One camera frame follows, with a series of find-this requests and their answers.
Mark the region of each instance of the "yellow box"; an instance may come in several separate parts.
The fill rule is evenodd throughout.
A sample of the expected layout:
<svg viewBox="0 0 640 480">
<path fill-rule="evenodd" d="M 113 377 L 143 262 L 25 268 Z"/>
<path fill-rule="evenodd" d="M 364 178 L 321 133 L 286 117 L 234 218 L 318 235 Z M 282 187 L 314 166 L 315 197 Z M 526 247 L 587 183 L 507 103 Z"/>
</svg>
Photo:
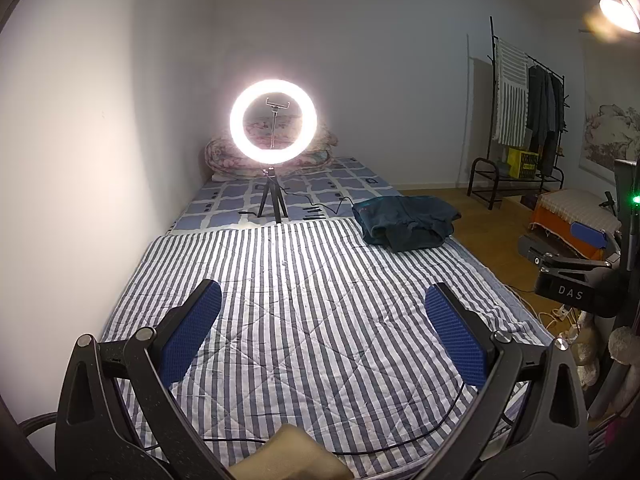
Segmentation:
<svg viewBox="0 0 640 480">
<path fill-rule="evenodd" d="M 511 178 L 534 178 L 538 168 L 538 154 L 509 148 L 507 163 L 510 166 L 509 176 Z"/>
</svg>

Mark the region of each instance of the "clothes rack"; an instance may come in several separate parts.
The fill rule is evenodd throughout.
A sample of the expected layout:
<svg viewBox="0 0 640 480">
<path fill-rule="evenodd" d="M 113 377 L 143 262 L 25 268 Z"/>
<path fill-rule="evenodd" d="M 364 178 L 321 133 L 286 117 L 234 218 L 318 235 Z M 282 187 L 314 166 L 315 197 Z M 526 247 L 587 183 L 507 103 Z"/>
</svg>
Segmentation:
<svg viewBox="0 0 640 480">
<path fill-rule="evenodd" d="M 489 139 L 487 142 L 487 146 L 486 146 L 486 157 L 484 156 L 479 156 L 478 158 L 476 158 L 476 160 L 473 161 L 473 163 L 471 164 L 471 170 L 470 170 L 470 174 L 469 174 L 469 185 L 466 189 L 466 195 L 467 196 L 471 196 L 471 195 L 475 195 L 478 198 L 480 198 L 481 200 L 483 200 L 484 202 L 488 203 L 488 208 L 489 210 L 494 208 L 494 204 L 496 202 L 501 202 L 502 201 L 502 193 L 508 193 L 508 194 L 516 194 L 517 192 L 520 191 L 532 191 L 535 190 L 535 187 L 521 187 L 521 188 L 517 188 L 517 187 L 508 187 L 508 188 L 504 188 L 504 189 L 500 189 L 500 183 L 501 182 L 522 182 L 522 183 L 540 183 L 540 186 L 538 187 L 538 192 L 543 192 L 543 191 L 550 191 L 551 189 L 545 187 L 545 184 L 550 184 L 550 183 L 555 183 L 555 184 L 559 184 L 559 189 L 562 189 L 562 186 L 564 186 L 564 172 L 558 168 L 558 158 L 564 155 L 561 155 L 561 151 L 562 148 L 561 143 L 562 143 L 562 133 L 567 132 L 566 127 L 562 128 L 562 130 L 560 130 L 558 132 L 558 147 L 556 148 L 556 157 L 554 159 L 554 165 L 553 165 L 553 169 L 552 169 L 552 174 L 551 175 L 544 175 L 542 174 L 542 172 L 540 171 L 536 171 L 536 174 L 533 178 L 513 178 L 511 176 L 504 176 L 504 175 L 500 175 L 500 171 L 498 169 L 498 165 L 491 160 L 490 157 L 490 153 L 491 153 L 491 144 L 493 141 L 493 136 L 494 136 L 494 128 L 495 128 L 495 124 L 494 124 L 494 120 L 495 120 L 495 102 L 496 102 L 496 91 L 497 91 L 497 81 L 496 81 L 496 76 L 495 76 L 495 41 L 496 40 L 500 40 L 500 38 L 498 36 L 495 35 L 494 32 L 494 17 L 490 16 L 490 21 L 491 21 L 491 45 L 492 45 L 492 55 L 488 56 L 489 59 L 491 60 L 491 64 L 494 70 L 494 87 L 493 87 L 493 97 L 492 97 L 492 105 L 491 105 L 491 126 L 489 127 Z M 542 67 L 544 70 L 547 70 L 549 73 L 555 75 L 558 79 L 562 80 L 562 89 L 564 90 L 564 76 L 563 75 L 559 75 L 558 73 L 556 73 L 554 70 L 551 70 L 548 66 L 544 65 L 543 63 L 540 63 L 537 59 L 535 59 L 534 57 L 531 57 L 529 54 L 526 54 L 527 58 L 530 59 L 533 63 L 535 63 L 536 65 L 539 65 L 540 67 Z M 570 108 L 570 106 L 568 104 L 566 104 L 566 99 L 568 98 L 568 96 L 562 96 L 562 101 L 563 104 L 566 108 Z M 485 164 L 489 164 L 491 166 L 491 168 L 487 168 L 484 170 L 478 170 L 477 166 L 478 163 L 482 162 Z M 557 171 L 559 176 L 554 176 L 553 172 Z M 475 176 L 479 175 L 487 180 L 491 180 L 493 181 L 493 185 L 490 186 L 489 188 L 487 187 L 483 187 L 483 188 L 476 188 L 474 189 L 474 180 L 475 180 Z"/>
</svg>

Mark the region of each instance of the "tripod stand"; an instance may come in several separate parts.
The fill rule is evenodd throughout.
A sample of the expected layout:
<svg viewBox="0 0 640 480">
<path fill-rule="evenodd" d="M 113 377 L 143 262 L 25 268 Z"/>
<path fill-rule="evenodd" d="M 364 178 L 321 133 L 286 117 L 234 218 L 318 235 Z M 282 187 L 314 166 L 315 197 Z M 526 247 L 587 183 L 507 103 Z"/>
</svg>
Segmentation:
<svg viewBox="0 0 640 480">
<path fill-rule="evenodd" d="M 274 138 L 276 134 L 276 117 L 279 110 L 286 110 L 289 108 L 290 103 L 286 105 L 279 105 L 269 101 L 267 97 L 266 103 L 271 107 L 273 113 L 273 125 L 271 127 L 271 149 L 273 149 Z M 271 202 L 273 203 L 273 215 L 276 217 L 276 223 L 282 223 L 282 217 L 287 217 L 287 206 L 284 203 L 282 192 L 280 190 L 280 184 L 276 177 L 276 170 L 273 166 L 268 167 L 266 170 L 262 170 L 264 176 L 267 178 L 267 183 L 264 185 L 264 191 L 262 192 L 262 200 L 260 200 L 260 209 L 258 209 L 258 218 L 262 216 L 264 210 L 264 204 L 267 202 L 267 195 L 271 193 Z"/>
<path fill-rule="evenodd" d="M 280 190 L 280 184 L 278 183 L 278 177 L 276 176 L 276 170 L 274 168 L 267 168 L 262 170 L 264 176 L 267 178 L 267 183 L 264 185 L 264 191 L 262 192 L 262 200 L 260 200 L 260 209 L 258 209 L 258 218 L 262 216 L 262 210 L 264 209 L 264 203 L 267 202 L 267 195 L 271 193 L 271 202 L 273 202 L 273 214 L 276 217 L 276 223 L 282 222 L 280 214 L 280 208 L 282 208 L 282 216 L 287 216 L 287 206 L 285 206 L 284 198 Z"/>
</svg>

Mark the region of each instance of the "electrical wire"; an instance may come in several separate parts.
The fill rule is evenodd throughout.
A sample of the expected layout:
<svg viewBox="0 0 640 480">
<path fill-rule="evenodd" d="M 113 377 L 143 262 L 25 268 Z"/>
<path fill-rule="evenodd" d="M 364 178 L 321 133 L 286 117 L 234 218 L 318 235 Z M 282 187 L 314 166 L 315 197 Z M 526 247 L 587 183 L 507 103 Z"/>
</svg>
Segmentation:
<svg viewBox="0 0 640 480">
<path fill-rule="evenodd" d="M 627 401 L 627 403 L 623 406 L 623 408 L 621 410 L 619 410 L 618 412 L 615 412 L 613 415 L 609 415 L 605 420 L 603 420 L 595 428 L 589 430 L 589 435 L 593 436 L 593 435 L 596 435 L 597 433 L 599 433 L 601 431 L 605 431 L 609 427 L 609 424 L 611 424 L 614 420 L 616 420 L 617 418 L 622 416 L 622 414 L 625 413 L 626 410 L 628 410 L 629 406 L 631 406 L 631 404 L 634 402 L 634 400 L 636 400 L 636 398 L 638 398 L 639 394 L 640 394 L 640 388 L 633 394 L 631 399 L 629 399 L 629 401 Z"/>
<path fill-rule="evenodd" d="M 258 444 L 266 444 L 266 440 L 260 440 L 259 438 L 203 438 L 203 442 L 256 442 Z M 154 446 L 144 447 L 145 451 L 152 451 L 160 447 L 160 444 Z"/>
<path fill-rule="evenodd" d="M 573 307 L 571 307 L 571 309 L 569 310 L 569 312 L 571 313 L 571 316 L 574 318 L 574 325 L 575 325 L 575 329 L 578 331 L 578 335 L 580 335 L 580 325 L 578 324 L 578 318 L 575 315 L 575 310 Z"/>
<path fill-rule="evenodd" d="M 458 393 L 456 394 L 456 397 L 453 399 L 453 402 L 449 406 L 449 409 L 447 410 L 447 413 L 445 413 L 445 415 L 440 419 L 440 422 L 438 424 L 436 424 L 433 428 L 431 428 L 429 431 L 427 431 L 425 433 L 422 433 L 422 434 L 420 434 L 418 436 L 414 436 L 413 438 L 411 438 L 409 440 L 405 440 L 404 442 L 399 442 L 399 443 L 393 444 L 391 446 L 381 447 L 379 449 L 368 449 L 368 450 L 364 450 L 364 451 L 332 451 L 331 453 L 333 453 L 334 455 L 337 455 L 337 456 L 357 456 L 357 455 L 368 455 L 368 454 L 382 453 L 383 451 L 388 451 L 388 450 L 394 449 L 396 447 L 405 446 L 406 444 L 410 444 L 412 442 L 415 442 L 416 440 L 420 440 L 421 438 L 425 438 L 425 437 L 429 436 L 431 433 L 434 433 L 435 431 L 438 431 L 441 428 L 441 426 L 445 423 L 445 421 L 449 418 L 449 415 L 453 411 L 453 408 L 456 407 L 456 404 L 460 400 L 460 395 L 462 395 L 462 392 L 463 392 L 464 389 L 465 389 L 465 383 L 463 382 L 461 384 L 461 386 L 460 386 L 460 389 L 458 390 Z M 267 443 L 266 440 L 261 440 L 259 438 L 203 438 L 202 440 L 204 442 L 255 442 L 257 444 L 266 444 Z M 152 451 L 154 449 L 157 449 L 158 447 L 160 447 L 160 444 L 155 444 L 154 446 L 145 447 L 143 449 L 145 451 Z"/>
<path fill-rule="evenodd" d="M 434 433 L 435 431 L 438 431 L 440 429 L 440 427 L 445 423 L 445 421 L 449 418 L 449 415 L 453 411 L 453 408 L 456 407 L 456 404 L 458 403 L 458 400 L 460 399 L 460 395 L 462 395 L 462 391 L 464 389 L 465 389 L 465 383 L 463 382 L 462 385 L 460 386 L 460 389 L 458 390 L 458 394 L 456 395 L 455 399 L 453 399 L 453 402 L 449 406 L 449 409 L 447 410 L 447 413 L 445 413 L 445 415 L 440 419 L 440 422 L 438 424 L 436 424 L 433 428 L 431 428 L 429 431 L 427 431 L 425 433 L 422 433 L 422 434 L 420 434 L 418 436 L 414 436 L 413 438 L 410 438 L 409 440 L 405 440 L 404 442 L 399 442 L 399 443 L 393 444 L 391 446 L 380 447 L 379 449 L 368 449 L 366 451 L 350 451 L 350 452 L 332 451 L 332 453 L 334 455 L 338 455 L 338 456 L 370 455 L 370 454 L 375 454 L 375 453 L 382 453 L 384 451 L 388 451 L 388 450 L 394 449 L 396 447 L 405 446 L 406 444 L 410 444 L 412 442 L 415 442 L 416 440 L 420 440 L 421 438 L 428 437 L 431 433 Z"/>
<path fill-rule="evenodd" d="M 636 317 L 634 323 L 631 325 L 631 330 L 634 334 L 638 333 L 638 325 L 640 324 L 640 299 L 638 299 L 638 306 L 636 306 Z"/>
<path fill-rule="evenodd" d="M 505 414 L 505 413 L 503 413 L 503 414 L 500 416 L 500 418 L 501 418 L 504 422 L 506 422 L 509 426 L 513 426 L 513 421 L 512 421 L 508 416 L 506 416 L 506 414 Z"/>
<path fill-rule="evenodd" d="M 507 288 L 511 290 L 511 292 L 514 294 L 514 296 L 516 296 L 516 298 L 518 298 L 518 300 L 520 301 L 521 304 L 523 304 L 524 306 L 529 308 L 529 311 L 531 313 L 533 313 L 534 316 L 536 316 L 538 318 L 538 322 L 540 323 L 540 325 L 544 326 L 546 330 L 549 330 L 553 325 L 558 323 L 559 319 L 557 318 L 557 316 L 555 316 L 554 314 L 551 314 L 549 312 L 545 312 L 544 310 L 542 310 L 540 312 L 536 312 L 536 309 L 533 308 L 532 304 L 530 304 L 529 301 L 525 300 L 520 294 L 518 294 L 518 291 L 526 292 L 526 293 L 533 293 L 532 290 L 520 290 L 516 286 L 512 286 L 512 285 L 507 285 Z M 545 325 L 544 322 L 542 321 L 542 319 L 540 317 L 542 314 L 544 314 L 545 316 L 550 316 L 552 318 L 551 322 L 548 325 Z"/>
<path fill-rule="evenodd" d="M 288 192 L 286 189 L 284 189 L 282 186 L 280 186 L 280 184 L 278 184 L 278 186 L 280 187 L 280 190 L 285 194 L 285 195 L 293 195 L 293 196 L 303 196 L 304 198 L 306 198 L 307 200 L 309 200 L 309 205 L 321 205 L 324 208 L 327 208 L 329 211 L 331 211 L 333 214 L 335 214 L 336 216 L 338 215 L 338 211 L 340 211 L 340 206 L 342 205 L 342 202 L 344 202 L 345 200 L 348 200 L 349 202 L 351 202 L 351 205 L 353 206 L 353 200 L 351 200 L 351 197 L 348 196 L 343 196 L 340 197 L 340 203 L 338 204 L 338 207 L 334 210 L 332 208 L 330 208 L 329 206 L 319 202 L 319 203 L 315 203 L 313 202 L 313 200 L 311 200 L 311 197 L 307 194 L 303 194 L 303 193 L 290 193 Z"/>
<path fill-rule="evenodd" d="M 507 286 L 509 288 L 514 288 L 518 292 L 524 292 L 525 294 L 535 294 L 536 293 L 535 290 L 522 290 L 521 288 L 518 288 L 517 286 L 513 286 L 513 285 L 507 285 Z"/>
</svg>

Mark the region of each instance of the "blue and white striped quilt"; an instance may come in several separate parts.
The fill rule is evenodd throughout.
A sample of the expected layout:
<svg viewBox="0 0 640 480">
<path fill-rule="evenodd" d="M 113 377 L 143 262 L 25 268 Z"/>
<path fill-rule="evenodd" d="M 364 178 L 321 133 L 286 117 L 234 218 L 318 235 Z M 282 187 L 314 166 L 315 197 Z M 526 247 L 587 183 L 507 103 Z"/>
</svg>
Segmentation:
<svg viewBox="0 0 640 480">
<path fill-rule="evenodd" d="M 550 340 L 464 253 L 449 239 L 439 248 L 391 254 L 364 243 L 353 219 L 167 235 L 148 248 L 104 339 L 157 324 L 203 278 L 216 280 L 222 312 L 172 389 L 203 438 L 267 440 L 288 422 L 330 451 L 393 446 L 440 422 L 462 386 L 424 311 L 432 283 L 446 282 L 492 330 L 521 342 Z M 122 388 L 143 443 L 155 444 L 130 385 Z M 523 390 L 514 393 L 509 415 Z M 340 458 L 357 478 L 407 478 L 474 395 L 464 386 L 449 417 L 425 438 Z M 258 446 L 207 444 L 225 465 Z"/>
</svg>

